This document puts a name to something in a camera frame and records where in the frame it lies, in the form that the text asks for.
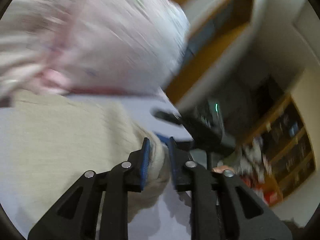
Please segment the person's right hand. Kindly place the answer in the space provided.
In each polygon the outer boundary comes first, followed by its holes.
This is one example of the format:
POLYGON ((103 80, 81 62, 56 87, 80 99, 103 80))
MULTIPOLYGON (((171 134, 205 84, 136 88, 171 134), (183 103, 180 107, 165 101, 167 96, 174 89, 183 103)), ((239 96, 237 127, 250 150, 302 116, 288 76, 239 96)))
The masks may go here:
POLYGON ((230 170, 233 173, 235 173, 234 169, 230 166, 226 166, 226 165, 222 165, 222 166, 218 166, 218 167, 214 167, 212 168, 212 172, 215 173, 223 173, 225 170, 230 170))

